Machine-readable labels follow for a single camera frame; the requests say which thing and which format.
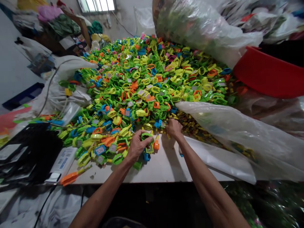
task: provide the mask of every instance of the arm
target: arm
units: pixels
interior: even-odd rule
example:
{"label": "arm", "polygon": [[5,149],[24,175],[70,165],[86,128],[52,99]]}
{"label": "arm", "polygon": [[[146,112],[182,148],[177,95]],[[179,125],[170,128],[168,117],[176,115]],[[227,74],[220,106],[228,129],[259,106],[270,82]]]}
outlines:
{"label": "arm", "polygon": [[181,133],[182,125],[170,119],[167,133],[174,137],[180,146],[196,189],[205,204],[214,227],[250,228],[237,206],[221,184],[210,172],[205,163],[194,152]]}
{"label": "arm", "polygon": [[117,169],[109,176],[106,182],[88,199],[72,221],[70,228],[98,227],[107,212],[119,186],[125,179],[130,168],[138,160],[143,149],[152,142],[152,138],[140,140],[139,130],[133,136],[126,158],[118,165]]}

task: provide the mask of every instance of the green fabric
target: green fabric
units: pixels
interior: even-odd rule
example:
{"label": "green fabric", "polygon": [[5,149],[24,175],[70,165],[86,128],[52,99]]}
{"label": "green fabric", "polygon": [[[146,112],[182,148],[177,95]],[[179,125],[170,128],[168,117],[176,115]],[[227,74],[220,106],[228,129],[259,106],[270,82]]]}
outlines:
{"label": "green fabric", "polygon": [[103,34],[102,25],[98,21],[93,21],[92,27],[88,27],[91,34]]}
{"label": "green fabric", "polygon": [[81,33],[79,25],[65,14],[60,14],[48,24],[50,28],[47,31],[56,41]]}

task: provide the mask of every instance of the black electrical cord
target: black electrical cord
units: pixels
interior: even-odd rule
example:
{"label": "black electrical cord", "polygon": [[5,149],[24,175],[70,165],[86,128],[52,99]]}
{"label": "black electrical cord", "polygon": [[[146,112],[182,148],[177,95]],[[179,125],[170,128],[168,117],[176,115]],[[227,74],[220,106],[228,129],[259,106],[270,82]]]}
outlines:
{"label": "black electrical cord", "polygon": [[57,185],[55,185],[55,186],[53,186],[53,187],[51,188],[50,193],[48,194],[46,200],[44,201],[44,203],[43,203],[43,205],[42,205],[42,208],[41,208],[41,210],[40,210],[40,212],[39,212],[39,214],[38,214],[37,220],[36,220],[36,222],[35,222],[34,228],[36,228],[36,226],[37,226],[37,223],[38,223],[39,218],[40,218],[40,216],[41,216],[41,213],[42,213],[42,210],[43,210],[43,208],[44,208],[44,205],[46,204],[48,198],[50,197],[51,193],[55,190],[56,187],[57,187]]}
{"label": "black electrical cord", "polygon": [[43,104],[42,109],[40,110],[39,114],[36,116],[36,118],[40,116],[40,114],[42,113],[42,111],[43,111],[43,109],[44,109],[44,107],[45,107],[45,105],[46,105],[46,103],[47,103],[47,100],[48,100],[48,92],[49,92],[49,90],[50,90],[51,82],[52,82],[53,78],[55,77],[57,71],[59,70],[60,66],[61,66],[62,64],[64,64],[64,63],[66,63],[66,62],[73,61],[73,60],[78,60],[78,59],[70,59],[70,60],[63,61],[63,62],[57,67],[57,69],[55,70],[55,73],[54,73],[53,76],[51,77],[50,83],[49,83],[49,85],[48,85],[48,87],[47,87],[47,88],[48,88],[48,89],[47,89],[47,95],[46,95],[46,97],[45,97],[44,104]]}

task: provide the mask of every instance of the cable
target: cable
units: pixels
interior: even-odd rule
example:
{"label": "cable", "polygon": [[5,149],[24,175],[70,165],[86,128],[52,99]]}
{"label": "cable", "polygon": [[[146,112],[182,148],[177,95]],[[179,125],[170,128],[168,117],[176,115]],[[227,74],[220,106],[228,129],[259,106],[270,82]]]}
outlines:
{"label": "cable", "polygon": [[111,10],[111,12],[114,14],[114,16],[116,17],[116,20],[118,21],[118,23],[127,31],[127,33],[129,33],[131,36],[134,37],[134,35],[132,33],[130,33],[126,28],[125,26],[122,25],[122,23],[120,23],[120,21],[118,20],[117,16],[115,15],[115,13]]}
{"label": "cable", "polygon": [[46,200],[44,201],[44,203],[43,203],[43,205],[42,205],[42,208],[41,208],[41,210],[40,210],[40,212],[39,212],[39,214],[38,214],[37,220],[36,220],[36,222],[35,222],[34,228],[36,228],[36,226],[37,226],[38,220],[39,220],[39,218],[40,218],[40,216],[41,216],[41,213],[42,213],[42,210],[43,210],[43,208],[44,208],[44,206],[45,206],[45,203],[47,202],[48,198],[50,197],[51,193],[55,190],[56,187],[57,187],[57,185],[55,185],[55,186],[53,186],[53,187],[51,188],[50,193],[48,194]]}
{"label": "cable", "polygon": [[51,77],[50,83],[49,83],[49,85],[48,85],[48,87],[47,87],[47,88],[48,88],[48,89],[47,89],[47,96],[45,97],[45,101],[44,101],[44,104],[43,104],[43,106],[42,106],[42,109],[40,110],[39,114],[38,114],[35,118],[38,118],[38,117],[41,115],[41,113],[42,113],[42,111],[43,111],[43,109],[44,109],[44,107],[45,107],[45,105],[46,105],[46,103],[47,103],[47,100],[48,100],[48,92],[49,92],[49,90],[50,90],[51,82],[52,82],[53,78],[55,77],[57,71],[59,70],[60,66],[61,66],[62,64],[64,64],[64,63],[66,63],[66,62],[74,61],[74,60],[81,60],[81,61],[82,61],[82,59],[70,59],[70,60],[63,61],[63,62],[58,66],[58,68],[56,69],[55,73],[54,73],[53,76]]}

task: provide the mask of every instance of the floor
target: floor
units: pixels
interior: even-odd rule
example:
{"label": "floor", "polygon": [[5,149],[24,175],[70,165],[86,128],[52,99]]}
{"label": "floor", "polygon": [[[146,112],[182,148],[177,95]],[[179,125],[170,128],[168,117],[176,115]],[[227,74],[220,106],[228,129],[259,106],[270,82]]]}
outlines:
{"label": "floor", "polygon": [[115,216],[148,228],[213,227],[193,183],[122,184],[102,223]]}

